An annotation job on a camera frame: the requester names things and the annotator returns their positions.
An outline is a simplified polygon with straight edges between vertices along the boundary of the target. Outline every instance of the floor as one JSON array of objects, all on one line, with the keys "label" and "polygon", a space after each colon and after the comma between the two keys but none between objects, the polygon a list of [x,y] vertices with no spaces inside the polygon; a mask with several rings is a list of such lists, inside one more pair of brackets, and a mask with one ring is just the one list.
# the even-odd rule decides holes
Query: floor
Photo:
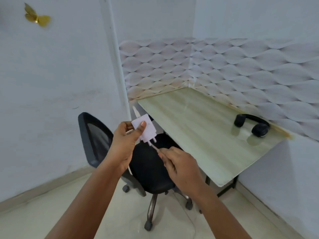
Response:
[{"label": "floor", "polygon": [[[90,175],[54,189],[32,201],[0,214],[1,239],[43,239],[67,209]],[[178,194],[158,196],[153,229],[144,223],[151,195],[141,197],[135,190],[125,194],[120,180],[95,239],[123,238],[214,238],[203,215],[195,205],[185,209],[185,199]],[[287,239],[237,190],[221,197],[253,239]]]}]

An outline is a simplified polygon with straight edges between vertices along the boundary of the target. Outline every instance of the chair seat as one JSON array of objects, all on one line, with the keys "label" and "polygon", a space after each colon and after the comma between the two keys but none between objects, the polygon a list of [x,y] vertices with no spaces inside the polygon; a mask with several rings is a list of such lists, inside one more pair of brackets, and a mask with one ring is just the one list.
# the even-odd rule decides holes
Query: chair seat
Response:
[{"label": "chair seat", "polygon": [[[157,148],[170,148],[179,146],[166,134],[158,134],[157,142],[153,144]],[[146,192],[161,194],[175,187],[170,179],[163,161],[156,150],[147,143],[140,142],[135,146],[130,162],[132,175],[140,182]]]}]

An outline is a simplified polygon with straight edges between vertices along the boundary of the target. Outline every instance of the black headphones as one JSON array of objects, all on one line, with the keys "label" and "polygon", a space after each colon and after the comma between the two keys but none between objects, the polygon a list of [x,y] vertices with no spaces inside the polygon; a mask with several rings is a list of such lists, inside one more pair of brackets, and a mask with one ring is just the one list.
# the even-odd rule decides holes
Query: black headphones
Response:
[{"label": "black headphones", "polygon": [[257,125],[253,127],[251,133],[257,137],[263,137],[267,134],[270,129],[270,124],[266,122],[264,119],[261,119],[257,116],[253,116],[250,114],[238,114],[234,121],[234,125],[236,127],[242,127],[245,123],[246,118],[258,122]]}]

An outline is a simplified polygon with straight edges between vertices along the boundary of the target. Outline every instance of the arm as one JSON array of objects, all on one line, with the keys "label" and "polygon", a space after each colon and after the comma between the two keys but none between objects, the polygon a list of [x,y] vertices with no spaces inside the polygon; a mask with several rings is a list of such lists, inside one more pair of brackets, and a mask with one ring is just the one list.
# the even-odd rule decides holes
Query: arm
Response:
[{"label": "arm", "polygon": [[51,229],[46,239],[93,239],[114,190],[132,159],[135,142],[143,133],[146,123],[137,130],[130,122],[122,122],[114,132],[114,138],[106,158],[92,173],[69,208]]},{"label": "arm", "polygon": [[171,147],[160,149],[159,156],[177,187],[201,208],[216,239],[251,239],[213,189],[205,184],[197,162],[190,154]]}]

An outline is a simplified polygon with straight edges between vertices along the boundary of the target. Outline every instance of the headphone ear cup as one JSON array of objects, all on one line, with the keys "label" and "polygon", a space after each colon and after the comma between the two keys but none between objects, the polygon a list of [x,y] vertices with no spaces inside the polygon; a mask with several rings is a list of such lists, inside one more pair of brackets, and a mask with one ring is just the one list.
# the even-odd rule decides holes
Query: headphone ear cup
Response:
[{"label": "headphone ear cup", "polygon": [[242,127],[242,126],[244,125],[244,123],[245,123],[245,120],[246,120],[246,116],[245,116],[245,115],[243,115],[243,114],[238,114],[238,115],[236,116],[235,121],[234,121],[234,125],[235,125],[236,127]]},{"label": "headphone ear cup", "polygon": [[264,123],[258,123],[256,126],[253,127],[251,133],[257,137],[263,137],[269,131],[269,126]]}]

